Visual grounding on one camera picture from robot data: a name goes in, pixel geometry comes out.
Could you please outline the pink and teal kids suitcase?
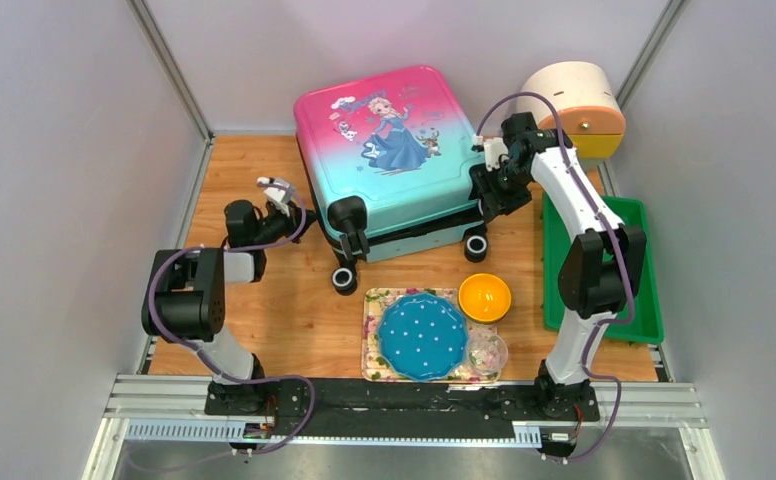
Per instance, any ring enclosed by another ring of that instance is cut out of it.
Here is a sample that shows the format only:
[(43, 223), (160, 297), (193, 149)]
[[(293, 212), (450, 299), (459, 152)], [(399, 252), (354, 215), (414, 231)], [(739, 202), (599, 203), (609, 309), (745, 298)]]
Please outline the pink and teal kids suitcase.
[(317, 220), (339, 263), (337, 293), (356, 264), (460, 243), (487, 256), (487, 228), (471, 173), (474, 127), (445, 77), (425, 65), (315, 90), (293, 107), (296, 140)]

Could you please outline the green plastic tray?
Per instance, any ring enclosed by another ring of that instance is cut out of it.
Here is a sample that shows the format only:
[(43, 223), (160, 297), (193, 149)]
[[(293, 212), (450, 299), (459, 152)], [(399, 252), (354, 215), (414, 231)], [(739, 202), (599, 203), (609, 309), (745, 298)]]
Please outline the green plastic tray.
[[(605, 196), (606, 205), (617, 214), (628, 226), (641, 227), (649, 231), (648, 216), (642, 202), (636, 199)], [(571, 245), (564, 222), (555, 209), (552, 201), (542, 197), (543, 224), (543, 268), (544, 268), (544, 328), (557, 331), (561, 327), (565, 305), (558, 288), (559, 271), (565, 261)], [(627, 341), (633, 344), (658, 345), (664, 340), (664, 328), (655, 285), (655, 272), (652, 264), (652, 253), (645, 251), (642, 272), (637, 276), (639, 287), (635, 292), (635, 315), (627, 325), (611, 325), (605, 336), (612, 340)]]

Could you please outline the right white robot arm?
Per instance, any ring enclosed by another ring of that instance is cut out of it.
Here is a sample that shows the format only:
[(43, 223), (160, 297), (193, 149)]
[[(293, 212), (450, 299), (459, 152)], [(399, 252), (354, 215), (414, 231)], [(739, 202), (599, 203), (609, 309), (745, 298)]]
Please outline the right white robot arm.
[(470, 172), (485, 221), (527, 204), (528, 185), (535, 182), (571, 240), (557, 280), (563, 322), (534, 391), (538, 412), (557, 419), (587, 399), (591, 364), (603, 334), (622, 310), (634, 307), (646, 234), (626, 225), (606, 205), (561, 127), (542, 130), (532, 114), (514, 114), (502, 123), (500, 136), (474, 135), (472, 149), (485, 160)]

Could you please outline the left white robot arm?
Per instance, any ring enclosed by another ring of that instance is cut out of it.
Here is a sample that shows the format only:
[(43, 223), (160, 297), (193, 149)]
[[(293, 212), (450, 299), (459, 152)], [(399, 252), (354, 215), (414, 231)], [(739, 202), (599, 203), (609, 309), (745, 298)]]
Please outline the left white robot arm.
[[(298, 243), (316, 213), (293, 201), (268, 200), (261, 210), (248, 200), (224, 208), (226, 237), (217, 248), (201, 248), (169, 258), (176, 250), (156, 253), (144, 298), (141, 324), (145, 332), (171, 343), (189, 343), (214, 374), (208, 394), (241, 413), (255, 415), (270, 403), (257, 356), (244, 349), (224, 326), (228, 283), (262, 280), (267, 254), (262, 249), (231, 253), (229, 247), (271, 245), (289, 238)], [(241, 378), (237, 382), (232, 378)]]

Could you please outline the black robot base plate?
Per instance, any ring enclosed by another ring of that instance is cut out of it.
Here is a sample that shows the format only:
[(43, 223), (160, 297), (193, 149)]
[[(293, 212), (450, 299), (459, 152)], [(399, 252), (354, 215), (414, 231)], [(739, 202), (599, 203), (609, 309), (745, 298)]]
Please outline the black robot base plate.
[(257, 385), (210, 383), (204, 412), (257, 416), (278, 435), (409, 440), (504, 440), (517, 421), (595, 422), (590, 387), (567, 406), (534, 385), (467, 386), (369, 382), (344, 378), (283, 379)]

